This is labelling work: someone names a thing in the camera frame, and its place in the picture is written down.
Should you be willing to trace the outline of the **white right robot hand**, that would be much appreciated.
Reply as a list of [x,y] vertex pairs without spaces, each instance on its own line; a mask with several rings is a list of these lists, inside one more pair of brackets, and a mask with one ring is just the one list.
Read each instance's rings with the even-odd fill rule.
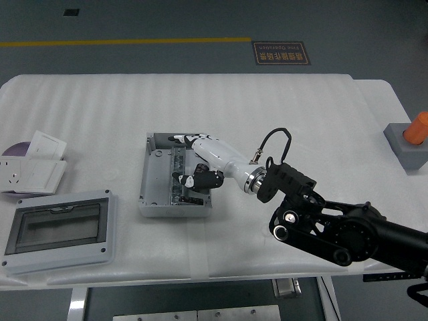
[[192,175],[174,172],[173,178],[186,188],[194,191],[219,188],[225,178],[235,179],[240,189],[250,195],[261,187],[266,173],[265,168],[258,165],[261,148],[249,160],[226,142],[208,134],[180,134],[170,136],[169,140],[192,148],[211,167]]

